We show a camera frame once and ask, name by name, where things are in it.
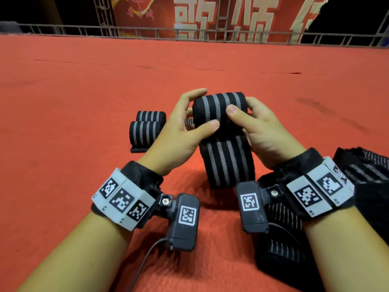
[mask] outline hand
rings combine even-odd
[[[246,114],[234,105],[226,109],[232,122],[244,128],[252,152],[268,169],[306,151],[281,125],[274,113],[254,97],[246,102],[252,114]]]
[[[200,141],[219,128],[220,123],[217,120],[202,124],[197,129],[185,127],[187,118],[193,117],[192,108],[188,108],[189,103],[206,94],[207,89],[202,88],[181,96],[156,141],[139,159],[139,164],[165,176],[185,163],[193,155]]]

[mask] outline forearm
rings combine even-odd
[[[90,213],[37,267],[18,292],[106,292],[132,238]]]
[[[304,229],[328,292],[387,291],[389,247],[355,207]]]

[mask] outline banner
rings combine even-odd
[[[328,0],[111,0],[121,37],[299,43],[301,33]],[[194,30],[216,30],[205,36]]]

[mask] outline screw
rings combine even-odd
[[[271,195],[272,196],[278,196],[278,191],[277,190],[271,190]]]
[[[169,203],[170,203],[170,200],[168,198],[162,199],[162,204],[164,204],[165,206],[169,205]]]

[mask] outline red carpet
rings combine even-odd
[[[169,115],[195,88],[242,91],[323,155],[389,155],[388,61],[380,49],[0,36],[1,290],[14,291],[81,221],[115,167],[141,156],[129,152],[137,111]],[[236,200],[210,192],[199,151],[162,190],[199,196],[197,246],[180,260],[154,252],[136,291],[294,291],[256,269]],[[153,218],[136,231],[116,291],[166,226]]]

